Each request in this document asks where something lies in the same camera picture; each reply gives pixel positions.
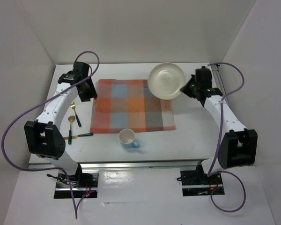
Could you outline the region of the gold fork green handle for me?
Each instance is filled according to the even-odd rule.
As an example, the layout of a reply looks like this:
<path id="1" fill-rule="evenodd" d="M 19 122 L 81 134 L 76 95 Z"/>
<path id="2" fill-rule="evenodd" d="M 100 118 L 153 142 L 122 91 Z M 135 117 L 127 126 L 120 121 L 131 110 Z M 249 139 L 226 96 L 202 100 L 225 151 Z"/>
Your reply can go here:
<path id="1" fill-rule="evenodd" d="M 78 116 L 78 114 L 77 114 L 77 112 L 76 112 L 76 105 L 75 105 L 75 103 L 72 102 L 71 105 L 70 105 L 70 107 L 71 107 L 71 108 L 73 109 L 73 111 L 74 111 L 74 114 L 75 114 L 75 117 L 76 117 L 78 126 L 79 126 L 79 127 L 82 127 L 81 121 L 80 121 L 79 116 Z"/>

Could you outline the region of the cream ceramic plate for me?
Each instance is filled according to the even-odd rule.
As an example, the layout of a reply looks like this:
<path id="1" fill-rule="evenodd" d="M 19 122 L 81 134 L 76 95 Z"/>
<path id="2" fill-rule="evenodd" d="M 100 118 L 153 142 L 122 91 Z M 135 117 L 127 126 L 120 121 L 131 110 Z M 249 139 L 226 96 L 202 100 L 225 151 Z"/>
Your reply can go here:
<path id="1" fill-rule="evenodd" d="M 187 83 L 183 70 L 173 63 L 162 63 L 152 69 L 148 77 L 148 88 L 157 98 L 171 100 L 178 97 L 180 89 Z"/>

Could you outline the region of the orange blue checkered cloth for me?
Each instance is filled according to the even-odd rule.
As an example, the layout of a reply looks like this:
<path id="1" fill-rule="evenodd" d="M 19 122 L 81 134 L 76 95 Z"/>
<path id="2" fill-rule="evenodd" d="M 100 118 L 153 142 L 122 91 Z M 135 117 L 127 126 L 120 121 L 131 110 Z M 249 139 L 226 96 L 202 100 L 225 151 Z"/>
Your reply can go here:
<path id="1" fill-rule="evenodd" d="M 175 130 L 171 101 L 155 97 L 147 80 L 100 79 L 96 83 L 90 132 L 115 134 Z"/>

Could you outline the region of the light blue mug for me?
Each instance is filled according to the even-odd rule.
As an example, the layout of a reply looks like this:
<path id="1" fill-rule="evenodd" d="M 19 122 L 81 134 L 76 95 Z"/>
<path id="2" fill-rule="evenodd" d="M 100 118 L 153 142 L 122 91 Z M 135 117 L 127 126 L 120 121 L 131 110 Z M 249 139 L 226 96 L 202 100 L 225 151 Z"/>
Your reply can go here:
<path id="1" fill-rule="evenodd" d="M 121 130 L 118 137 L 121 146 L 125 149 L 138 149 L 140 147 L 140 144 L 135 139 L 135 133 L 131 129 Z"/>

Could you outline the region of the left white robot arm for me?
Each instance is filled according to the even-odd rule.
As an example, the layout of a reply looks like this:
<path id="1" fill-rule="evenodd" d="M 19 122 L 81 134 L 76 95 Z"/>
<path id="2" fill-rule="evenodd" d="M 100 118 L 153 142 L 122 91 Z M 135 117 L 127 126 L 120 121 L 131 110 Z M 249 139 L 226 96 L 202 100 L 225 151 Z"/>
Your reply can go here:
<path id="1" fill-rule="evenodd" d="M 26 140 L 31 154 L 44 158 L 55 167 L 67 173 L 66 181 L 72 187 L 78 187 L 83 182 L 82 168 L 71 159 L 66 152 L 66 142 L 59 129 L 62 120 L 75 98 L 88 102 L 97 98 L 97 93 L 91 79 L 75 86 L 88 77 L 89 65 L 75 62 L 73 70 L 63 74 L 58 79 L 54 94 L 44 111 L 34 120 L 24 125 Z"/>

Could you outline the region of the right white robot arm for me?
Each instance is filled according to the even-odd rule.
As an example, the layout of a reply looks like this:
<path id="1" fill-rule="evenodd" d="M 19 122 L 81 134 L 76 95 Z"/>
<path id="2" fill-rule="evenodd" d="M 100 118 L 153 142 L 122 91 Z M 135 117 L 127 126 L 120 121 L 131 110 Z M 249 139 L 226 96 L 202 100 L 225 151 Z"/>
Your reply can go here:
<path id="1" fill-rule="evenodd" d="M 258 134 L 248 129 L 232 112 L 226 96 L 212 86 L 211 71 L 196 69 L 181 92 L 200 101 L 219 127 L 218 143 L 214 157 L 198 162 L 194 178 L 200 184 L 208 184 L 212 176 L 225 169 L 255 163 Z"/>

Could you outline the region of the aluminium front rail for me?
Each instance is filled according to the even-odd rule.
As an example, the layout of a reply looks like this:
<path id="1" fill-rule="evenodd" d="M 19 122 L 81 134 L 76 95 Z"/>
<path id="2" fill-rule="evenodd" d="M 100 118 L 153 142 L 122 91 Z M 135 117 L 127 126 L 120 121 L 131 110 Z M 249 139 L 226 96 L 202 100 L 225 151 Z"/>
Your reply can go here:
<path id="1" fill-rule="evenodd" d="M 136 169 L 196 167 L 202 159 L 156 160 L 156 161 L 119 161 L 119 162 L 80 162 L 83 169 Z"/>

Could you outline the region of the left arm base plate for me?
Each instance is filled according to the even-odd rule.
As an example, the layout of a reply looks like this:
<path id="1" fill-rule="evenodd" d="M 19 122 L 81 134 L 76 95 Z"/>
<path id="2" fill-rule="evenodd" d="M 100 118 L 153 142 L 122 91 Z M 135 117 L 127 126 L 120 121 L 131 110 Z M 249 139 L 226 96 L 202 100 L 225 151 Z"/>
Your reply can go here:
<path id="1" fill-rule="evenodd" d="M 69 182 L 66 179 L 65 174 L 58 173 L 57 176 L 47 174 L 47 176 L 56 179 L 54 199 L 72 198 Z M 84 173 L 80 182 L 71 180 L 74 198 L 97 198 L 98 176 L 99 173 L 97 172 Z"/>

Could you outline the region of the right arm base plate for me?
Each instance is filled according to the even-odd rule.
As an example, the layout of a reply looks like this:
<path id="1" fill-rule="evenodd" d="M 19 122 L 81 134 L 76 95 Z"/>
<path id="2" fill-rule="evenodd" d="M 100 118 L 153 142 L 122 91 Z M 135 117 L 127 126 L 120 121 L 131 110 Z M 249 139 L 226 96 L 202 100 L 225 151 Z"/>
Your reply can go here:
<path id="1" fill-rule="evenodd" d="M 180 171 L 180 176 L 176 180 L 182 185 L 183 196 L 207 196 L 212 192 L 214 195 L 225 195 L 220 174 L 207 177 L 198 173 L 195 170 Z"/>

